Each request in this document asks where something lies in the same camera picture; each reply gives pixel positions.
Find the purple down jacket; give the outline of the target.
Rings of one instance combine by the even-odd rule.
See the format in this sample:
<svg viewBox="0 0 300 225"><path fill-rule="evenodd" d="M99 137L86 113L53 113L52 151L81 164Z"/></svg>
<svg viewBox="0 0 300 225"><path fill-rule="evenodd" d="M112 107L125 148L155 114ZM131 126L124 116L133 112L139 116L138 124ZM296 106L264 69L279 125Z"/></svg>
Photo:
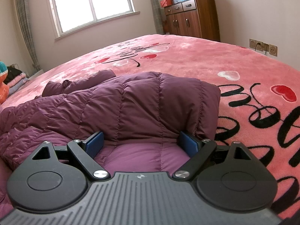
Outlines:
<svg viewBox="0 0 300 225"><path fill-rule="evenodd" d="M174 173L189 159L177 144L181 132L214 139L220 95L199 79L158 72L49 82L41 96L1 111L1 216L13 208L9 176L43 141L63 146L101 131L95 160L110 174Z"/></svg>

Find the folded clothes pile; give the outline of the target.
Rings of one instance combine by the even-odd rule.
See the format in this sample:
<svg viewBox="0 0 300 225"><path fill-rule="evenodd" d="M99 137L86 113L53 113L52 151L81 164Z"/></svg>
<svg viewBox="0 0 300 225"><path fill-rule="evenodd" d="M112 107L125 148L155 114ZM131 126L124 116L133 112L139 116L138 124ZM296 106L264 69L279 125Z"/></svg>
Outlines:
<svg viewBox="0 0 300 225"><path fill-rule="evenodd" d="M29 79L27 78L26 73L15 67L7 67L7 69L8 75L4 80L4 83L9 87L9 97L26 84Z"/></svg>

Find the pink heart print blanket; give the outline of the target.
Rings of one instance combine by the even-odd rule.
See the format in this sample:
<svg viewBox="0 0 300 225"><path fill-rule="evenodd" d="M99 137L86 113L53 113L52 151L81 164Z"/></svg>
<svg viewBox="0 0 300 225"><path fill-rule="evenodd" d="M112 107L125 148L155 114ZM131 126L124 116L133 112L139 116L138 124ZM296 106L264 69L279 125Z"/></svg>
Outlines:
<svg viewBox="0 0 300 225"><path fill-rule="evenodd" d="M61 64L9 97L1 106L1 177L5 178L44 135L58 132L23 123L11 108L37 106L49 81L77 81L101 70L116 75L162 72L197 78L221 90L215 140L247 145L278 181L272 209L281 218L299 210L299 71L253 50L205 39L142 36Z"/></svg>

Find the teal orange plush toy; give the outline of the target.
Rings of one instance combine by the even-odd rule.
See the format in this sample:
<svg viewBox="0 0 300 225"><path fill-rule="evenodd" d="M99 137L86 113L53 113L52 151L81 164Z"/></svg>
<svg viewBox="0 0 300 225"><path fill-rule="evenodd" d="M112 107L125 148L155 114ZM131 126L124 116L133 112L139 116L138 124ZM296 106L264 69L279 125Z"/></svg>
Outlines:
<svg viewBox="0 0 300 225"><path fill-rule="evenodd" d="M8 75L7 66L0 61L0 104L2 104L8 97L9 87L4 83Z"/></svg>

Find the brown wooden cabinet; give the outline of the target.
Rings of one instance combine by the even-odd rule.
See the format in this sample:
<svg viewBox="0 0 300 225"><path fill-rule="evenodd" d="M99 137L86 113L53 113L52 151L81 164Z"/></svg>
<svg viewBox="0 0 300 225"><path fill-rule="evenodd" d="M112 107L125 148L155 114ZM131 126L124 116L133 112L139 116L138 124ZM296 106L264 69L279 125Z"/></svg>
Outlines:
<svg viewBox="0 0 300 225"><path fill-rule="evenodd" d="M220 41L215 0L187 0L163 9L170 34Z"/></svg>

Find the white framed window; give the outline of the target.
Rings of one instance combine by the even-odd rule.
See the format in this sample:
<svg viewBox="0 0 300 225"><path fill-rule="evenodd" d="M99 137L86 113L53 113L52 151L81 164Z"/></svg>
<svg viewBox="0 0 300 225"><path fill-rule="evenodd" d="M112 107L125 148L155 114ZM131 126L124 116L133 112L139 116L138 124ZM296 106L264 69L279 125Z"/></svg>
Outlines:
<svg viewBox="0 0 300 225"><path fill-rule="evenodd" d="M49 6L57 39L97 23L139 14L133 0L49 0Z"/></svg>

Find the red box on cabinet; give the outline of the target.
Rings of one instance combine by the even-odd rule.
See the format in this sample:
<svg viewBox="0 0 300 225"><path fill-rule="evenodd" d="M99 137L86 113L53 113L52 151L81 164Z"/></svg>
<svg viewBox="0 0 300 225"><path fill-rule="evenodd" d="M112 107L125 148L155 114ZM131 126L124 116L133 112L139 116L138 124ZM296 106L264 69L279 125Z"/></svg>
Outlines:
<svg viewBox="0 0 300 225"><path fill-rule="evenodd" d="M161 0L160 1L161 8L165 8L165 7L171 6L171 5L172 5L172 0Z"/></svg>

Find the grey checked left curtain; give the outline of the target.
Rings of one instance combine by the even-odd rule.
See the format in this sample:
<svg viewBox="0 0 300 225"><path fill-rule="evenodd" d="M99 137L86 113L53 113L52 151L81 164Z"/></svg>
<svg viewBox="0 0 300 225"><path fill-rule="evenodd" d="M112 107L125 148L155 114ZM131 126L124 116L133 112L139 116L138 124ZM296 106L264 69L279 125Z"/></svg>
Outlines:
<svg viewBox="0 0 300 225"><path fill-rule="evenodd" d="M38 72L41 70L41 66L38 62L34 46L28 2L28 0L13 0L13 7L22 39L31 58L32 66L35 72Z"/></svg>

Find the grey checked curtain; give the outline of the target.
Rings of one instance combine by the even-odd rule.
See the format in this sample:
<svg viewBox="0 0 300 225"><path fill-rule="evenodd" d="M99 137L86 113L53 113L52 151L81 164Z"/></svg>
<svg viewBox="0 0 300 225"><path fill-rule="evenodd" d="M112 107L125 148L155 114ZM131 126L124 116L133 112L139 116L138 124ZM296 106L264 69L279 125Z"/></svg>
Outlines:
<svg viewBox="0 0 300 225"><path fill-rule="evenodd" d="M32 66L35 72L38 72L41 70L41 66L38 62L34 46L28 2L28 0L13 0L13 7L22 39L31 58Z"/></svg>
<svg viewBox="0 0 300 225"><path fill-rule="evenodd" d="M159 5L158 0L151 0L151 7L153 11L153 18L154 18L154 25L156 28L156 32L158 34L163 35L163 22L162 22L162 15L161 15L161 8Z"/></svg>

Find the grey checked right curtain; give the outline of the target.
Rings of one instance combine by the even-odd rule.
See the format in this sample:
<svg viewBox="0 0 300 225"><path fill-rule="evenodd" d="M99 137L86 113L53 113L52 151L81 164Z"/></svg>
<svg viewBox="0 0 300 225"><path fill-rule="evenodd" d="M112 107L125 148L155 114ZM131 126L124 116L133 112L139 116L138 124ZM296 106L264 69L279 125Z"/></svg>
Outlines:
<svg viewBox="0 0 300 225"><path fill-rule="evenodd" d="M156 32L158 34L163 35L163 22L162 22L162 15L161 15L161 8L159 5L158 0L151 0L151 7L153 11L153 18L154 18L154 25L156 28Z"/></svg>

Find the wall power socket strip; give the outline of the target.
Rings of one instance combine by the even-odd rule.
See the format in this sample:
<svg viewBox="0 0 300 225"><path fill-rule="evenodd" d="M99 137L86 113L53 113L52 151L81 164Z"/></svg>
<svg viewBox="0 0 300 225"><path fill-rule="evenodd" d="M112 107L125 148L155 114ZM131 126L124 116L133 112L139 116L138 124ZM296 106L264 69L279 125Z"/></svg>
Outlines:
<svg viewBox="0 0 300 225"><path fill-rule="evenodd" d="M264 52L272 56L278 56L278 47L275 45L267 44L262 41L257 41L255 39L249 39L249 47L255 51Z"/></svg>

